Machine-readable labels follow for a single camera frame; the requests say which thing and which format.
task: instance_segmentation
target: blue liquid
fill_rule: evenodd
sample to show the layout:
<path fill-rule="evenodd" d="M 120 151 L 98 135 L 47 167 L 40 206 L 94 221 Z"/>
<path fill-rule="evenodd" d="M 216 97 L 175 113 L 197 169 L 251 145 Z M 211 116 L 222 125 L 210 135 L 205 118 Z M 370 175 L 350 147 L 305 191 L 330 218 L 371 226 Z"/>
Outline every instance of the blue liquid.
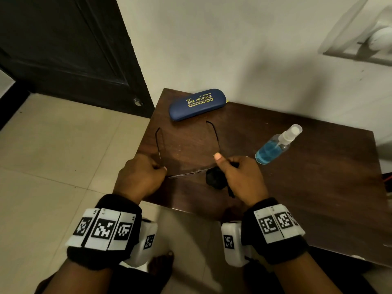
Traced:
<path fill-rule="evenodd" d="M 282 149 L 277 145 L 277 143 L 273 140 L 268 141 L 264 146 L 259 149 L 254 156 L 256 161 L 260 164 L 268 164 L 273 159 L 279 157 L 282 153 Z"/>

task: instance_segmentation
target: clear plastic spray bottle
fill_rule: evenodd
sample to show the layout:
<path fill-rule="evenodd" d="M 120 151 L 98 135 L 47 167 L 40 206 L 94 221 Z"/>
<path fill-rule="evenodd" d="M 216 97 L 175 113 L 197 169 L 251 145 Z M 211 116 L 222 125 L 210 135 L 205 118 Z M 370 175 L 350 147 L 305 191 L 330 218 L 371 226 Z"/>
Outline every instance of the clear plastic spray bottle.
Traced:
<path fill-rule="evenodd" d="M 273 159 L 280 156 L 281 153 L 290 148 L 290 143 L 302 132 L 300 125 L 292 125 L 282 134 L 274 135 L 266 144 L 259 149 L 255 155 L 255 159 L 260 164 L 268 164 Z"/>

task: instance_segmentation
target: black wristband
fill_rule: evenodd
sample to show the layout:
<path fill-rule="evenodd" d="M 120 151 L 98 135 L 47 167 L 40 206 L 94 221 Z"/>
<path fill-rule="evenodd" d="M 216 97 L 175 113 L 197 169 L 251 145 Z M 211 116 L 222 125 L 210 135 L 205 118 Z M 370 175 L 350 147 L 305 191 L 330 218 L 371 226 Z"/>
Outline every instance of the black wristband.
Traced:
<path fill-rule="evenodd" d="M 134 202 L 115 194 L 107 194 L 100 199 L 96 208 L 106 208 L 120 212 L 136 214 L 134 226 L 131 230 L 127 246 L 123 251 L 99 251 L 84 247 L 68 247 L 67 256 L 72 262 L 91 270 L 101 270 L 114 267 L 121 261 L 129 258 L 133 247 L 139 242 L 141 224 L 141 208 Z M 91 225 L 87 235 L 91 233 L 94 225 Z"/>
<path fill-rule="evenodd" d="M 252 245 L 257 253 L 264 256 L 272 265 L 295 259 L 308 250 L 308 244 L 301 235 L 272 243 L 265 241 L 254 211 L 277 204 L 277 200 L 273 197 L 256 203 L 244 213 L 241 227 L 242 245 Z"/>

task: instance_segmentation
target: hand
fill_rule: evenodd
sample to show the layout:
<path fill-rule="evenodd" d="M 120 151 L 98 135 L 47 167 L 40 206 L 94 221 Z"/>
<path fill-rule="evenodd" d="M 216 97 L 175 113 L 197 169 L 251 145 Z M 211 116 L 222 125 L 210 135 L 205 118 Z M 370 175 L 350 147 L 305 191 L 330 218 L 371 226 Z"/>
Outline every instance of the hand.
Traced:
<path fill-rule="evenodd" d="M 166 167 L 160 167 L 152 158 L 136 154 L 118 173 L 113 194 L 139 204 L 144 197 L 158 190 L 166 172 Z"/>
<path fill-rule="evenodd" d="M 214 159 L 225 174 L 227 183 L 233 190 L 234 195 L 245 202 L 247 206 L 252 207 L 268 198 L 263 175 L 254 159 L 234 156 L 226 160 L 220 153 L 216 153 Z M 238 162 L 239 167 L 231 166 L 229 161 Z"/>

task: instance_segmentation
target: person's left hand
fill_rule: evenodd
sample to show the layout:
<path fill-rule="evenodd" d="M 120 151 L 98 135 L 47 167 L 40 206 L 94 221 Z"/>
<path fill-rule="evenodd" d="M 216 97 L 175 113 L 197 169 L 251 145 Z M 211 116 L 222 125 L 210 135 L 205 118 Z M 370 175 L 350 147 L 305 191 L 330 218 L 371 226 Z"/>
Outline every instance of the person's left hand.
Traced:
<path fill-rule="evenodd" d="M 113 194 L 121 195 L 136 204 L 154 193 L 165 179 L 167 169 L 152 158 L 136 154 L 118 173 Z"/>

